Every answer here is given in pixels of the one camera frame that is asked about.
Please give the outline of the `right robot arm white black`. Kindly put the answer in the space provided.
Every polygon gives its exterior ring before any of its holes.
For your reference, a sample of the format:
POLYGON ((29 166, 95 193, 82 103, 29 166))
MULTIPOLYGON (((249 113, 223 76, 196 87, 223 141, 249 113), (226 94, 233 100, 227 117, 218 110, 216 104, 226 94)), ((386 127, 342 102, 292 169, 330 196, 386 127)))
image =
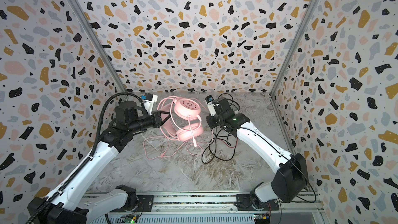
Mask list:
POLYGON ((234 111, 228 99, 215 99, 211 95, 205 98, 209 115, 207 124, 211 129, 220 127, 250 146, 274 173, 271 182, 260 183, 250 193, 251 205, 260 208, 263 203, 279 199, 290 203, 308 184, 307 164, 303 155, 293 155, 284 150, 254 123, 238 110, 234 111))

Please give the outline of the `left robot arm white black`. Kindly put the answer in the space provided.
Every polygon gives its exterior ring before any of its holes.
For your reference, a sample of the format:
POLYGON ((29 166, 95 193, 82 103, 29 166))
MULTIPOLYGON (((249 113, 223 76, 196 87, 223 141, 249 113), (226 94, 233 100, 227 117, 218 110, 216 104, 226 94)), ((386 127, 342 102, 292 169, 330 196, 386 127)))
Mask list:
POLYGON ((97 134, 88 155, 72 173, 45 197, 35 197, 28 205, 29 224, 88 224, 115 209, 137 211, 136 190, 119 185, 110 193, 83 202, 89 186, 138 134, 150 128, 162 127, 170 118, 170 111, 154 111, 151 101, 125 101, 115 108, 116 117, 108 128, 97 134))

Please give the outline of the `pink headphones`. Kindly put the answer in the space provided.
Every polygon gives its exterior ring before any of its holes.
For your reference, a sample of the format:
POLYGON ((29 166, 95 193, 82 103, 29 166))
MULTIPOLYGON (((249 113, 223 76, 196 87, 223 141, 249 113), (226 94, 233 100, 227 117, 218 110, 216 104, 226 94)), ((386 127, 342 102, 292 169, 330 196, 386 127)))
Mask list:
POLYGON ((162 99, 157 110, 171 113, 170 119, 160 128, 162 134, 170 141, 191 141, 198 147, 197 137, 204 133, 203 121, 200 116, 202 108, 193 99, 169 96, 162 99))

